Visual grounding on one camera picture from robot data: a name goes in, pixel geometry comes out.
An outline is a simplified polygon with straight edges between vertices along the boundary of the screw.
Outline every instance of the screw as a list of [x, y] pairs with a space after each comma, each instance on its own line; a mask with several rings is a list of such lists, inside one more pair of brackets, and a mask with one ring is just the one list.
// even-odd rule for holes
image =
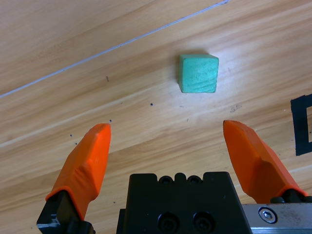
[[162, 178], [159, 179], [159, 183], [164, 184], [164, 185], [168, 185], [173, 183], [174, 181], [172, 180], [172, 178], [170, 176], [163, 176]]
[[200, 184], [202, 182], [201, 178], [199, 178], [198, 176], [196, 175], [192, 175], [190, 176], [187, 181], [190, 183], [190, 184]]
[[261, 208], [259, 210], [259, 215], [262, 218], [263, 221], [267, 222], [267, 223], [276, 223], [277, 221], [277, 217], [275, 215], [275, 213], [272, 210], [269, 210], [268, 208]]
[[163, 233], [172, 234], [179, 228], [179, 219], [172, 213], [164, 213], [158, 218], [158, 226]]
[[212, 233], [215, 228], [214, 218], [207, 212], [198, 212], [194, 215], [194, 226], [199, 233]]
[[285, 203], [285, 200], [281, 196], [271, 198], [271, 203]]

